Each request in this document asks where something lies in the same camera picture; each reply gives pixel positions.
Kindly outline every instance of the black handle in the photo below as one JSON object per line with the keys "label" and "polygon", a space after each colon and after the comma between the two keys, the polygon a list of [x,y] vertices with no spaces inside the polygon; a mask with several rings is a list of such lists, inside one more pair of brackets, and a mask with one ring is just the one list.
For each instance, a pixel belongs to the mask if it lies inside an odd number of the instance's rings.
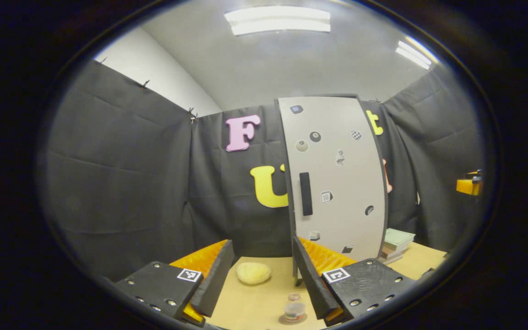
{"label": "black handle", "polygon": [[313,214],[313,201],[311,200],[311,182],[308,179],[308,172],[299,173],[301,181],[302,215]]}

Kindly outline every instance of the small jar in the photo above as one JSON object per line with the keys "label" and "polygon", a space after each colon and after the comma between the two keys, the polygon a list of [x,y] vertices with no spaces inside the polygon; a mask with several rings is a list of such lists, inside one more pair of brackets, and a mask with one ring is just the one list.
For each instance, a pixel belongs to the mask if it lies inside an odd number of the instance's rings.
{"label": "small jar", "polygon": [[299,294],[290,294],[289,301],[285,306],[285,320],[287,322],[299,322],[304,317],[304,303]]}

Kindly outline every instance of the white board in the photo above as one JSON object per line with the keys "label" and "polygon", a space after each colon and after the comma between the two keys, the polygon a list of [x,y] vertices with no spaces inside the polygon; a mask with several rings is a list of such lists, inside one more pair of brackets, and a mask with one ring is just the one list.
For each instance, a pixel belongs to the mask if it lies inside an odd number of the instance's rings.
{"label": "white board", "polygon": [[[360,102],[357,98],[317,96],[277,101],[296,234],[356,261],[378,257],[385,230],[386,181],[374,133]],[[299,173],[305,172],[310,181],[312,215],[303,215]]]}

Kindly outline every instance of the stack of books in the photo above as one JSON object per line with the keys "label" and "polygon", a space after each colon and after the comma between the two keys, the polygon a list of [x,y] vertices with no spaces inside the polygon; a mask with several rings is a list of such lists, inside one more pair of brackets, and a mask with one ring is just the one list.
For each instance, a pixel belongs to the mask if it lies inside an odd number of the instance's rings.
{"label": "stack of books", "polygon": [[386,265],[402,258],[402,253],[414,239],[415,234],[388,228],[384,235],[384,244],[378,261]]}

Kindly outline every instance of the green book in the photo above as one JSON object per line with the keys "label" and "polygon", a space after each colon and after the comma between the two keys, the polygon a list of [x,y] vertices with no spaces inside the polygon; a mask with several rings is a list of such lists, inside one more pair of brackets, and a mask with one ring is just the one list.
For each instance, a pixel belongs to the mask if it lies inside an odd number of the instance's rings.
{"label": "green book", "polygon": [[394,251],[398,251],[402,247],[406,248],[414,239],[415,234],[387,228],[386,234],[384,234],[384,245]]}

